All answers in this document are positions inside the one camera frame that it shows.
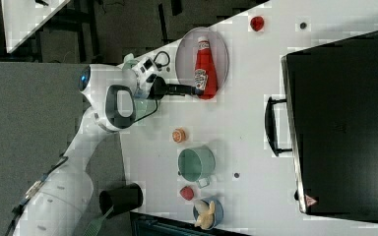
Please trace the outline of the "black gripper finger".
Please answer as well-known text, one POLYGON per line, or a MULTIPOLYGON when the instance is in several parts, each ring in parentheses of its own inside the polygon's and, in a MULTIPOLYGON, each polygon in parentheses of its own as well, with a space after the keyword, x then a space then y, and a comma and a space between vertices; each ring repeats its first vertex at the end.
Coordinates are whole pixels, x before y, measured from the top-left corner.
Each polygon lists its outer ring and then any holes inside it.
POLYGON ((173 85, 169 84, 167 89, 168 95, 196 95, 197 91, 195 87, 186 85, 173 85))

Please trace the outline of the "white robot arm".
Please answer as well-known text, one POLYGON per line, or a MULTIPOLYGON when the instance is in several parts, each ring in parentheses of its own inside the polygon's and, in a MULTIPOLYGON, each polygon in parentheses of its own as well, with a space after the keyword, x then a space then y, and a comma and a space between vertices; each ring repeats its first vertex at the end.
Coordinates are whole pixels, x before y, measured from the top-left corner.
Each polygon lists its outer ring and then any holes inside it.
POLYGON ((90 103, 61 160, 25 193, 5 236, 72 236, 94 192, 86 172, 98 144, 138 122, 136 98, 159 101, 166 95, 198 95, 193 86, 169 84, 161 65, 147 57, 132 67, 91 64, 79 78, 90 103))

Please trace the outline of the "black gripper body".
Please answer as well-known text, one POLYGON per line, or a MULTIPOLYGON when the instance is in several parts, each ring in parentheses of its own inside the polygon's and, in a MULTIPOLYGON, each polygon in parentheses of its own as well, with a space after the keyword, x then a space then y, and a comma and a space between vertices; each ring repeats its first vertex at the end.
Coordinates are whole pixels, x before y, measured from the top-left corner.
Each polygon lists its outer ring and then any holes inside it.
POLYGON ((151 86, 150 93, 148 95, 148 99, 152 100, 161 100, 168 91, 168 84, 162 77, 156 77, 151 86))

